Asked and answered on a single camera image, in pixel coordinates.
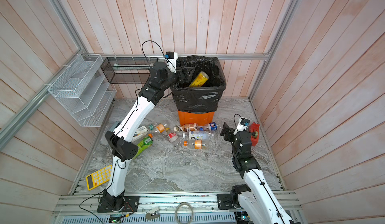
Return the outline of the yellow orange juice bottle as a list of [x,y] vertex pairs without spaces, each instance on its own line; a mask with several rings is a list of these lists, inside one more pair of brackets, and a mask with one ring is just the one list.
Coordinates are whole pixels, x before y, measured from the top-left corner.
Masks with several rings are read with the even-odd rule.
[[204,71],[201,71],[197,75],[197,77],[192,81],[192,83],[189,85],[189,87],[191,87],[191,88],[202,87],[208,79],[209,79],[209,76]]

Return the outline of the orange label clear bottle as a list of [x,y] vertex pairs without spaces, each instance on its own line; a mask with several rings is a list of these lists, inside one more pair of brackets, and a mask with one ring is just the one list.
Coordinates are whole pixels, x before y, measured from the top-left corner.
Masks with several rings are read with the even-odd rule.
[[207,140],[182,140],[177,145],[179,148],[189,148],[195,150],[209,150],[214,147],[214,143]]

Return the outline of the green bottle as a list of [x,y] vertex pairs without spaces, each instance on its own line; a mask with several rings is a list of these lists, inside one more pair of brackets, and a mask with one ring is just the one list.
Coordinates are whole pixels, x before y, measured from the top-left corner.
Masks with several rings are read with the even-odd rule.
[[144,150],[146,150],[148,147],[150,147],[153,144],[153,135],[148,134],[148,136],[144,137],[139,143],[138,143],[138,152],[135,155],[134,159],[136,159]]

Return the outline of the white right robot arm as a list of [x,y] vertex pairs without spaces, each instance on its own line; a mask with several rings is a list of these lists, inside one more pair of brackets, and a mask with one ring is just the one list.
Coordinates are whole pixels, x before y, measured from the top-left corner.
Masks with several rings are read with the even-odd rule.
[[268,185],[263,171],[252,155],[252,133],[230,128],[226,123],[220,133],[232,144],[232,163],[244,185],[232,187],[232,205],[242,208],[255,224],[294,224]]

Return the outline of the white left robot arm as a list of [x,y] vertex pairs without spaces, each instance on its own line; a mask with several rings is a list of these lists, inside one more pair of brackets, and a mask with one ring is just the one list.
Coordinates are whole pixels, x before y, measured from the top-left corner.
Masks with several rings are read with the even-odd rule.
[[131,160],[139,147],[132,143],[134,133],[147,114],[164,97],[164,91],[176,83],[191,82],[195,67],[177,67],[175,61],[155,62],[149,68],[149,78],[140,89],[136,102],[124,120],[114,130],[107,131],[105,138],[112,148],[112,177],[102,192],[98,213],[122,212],[125,209],[125,179]]

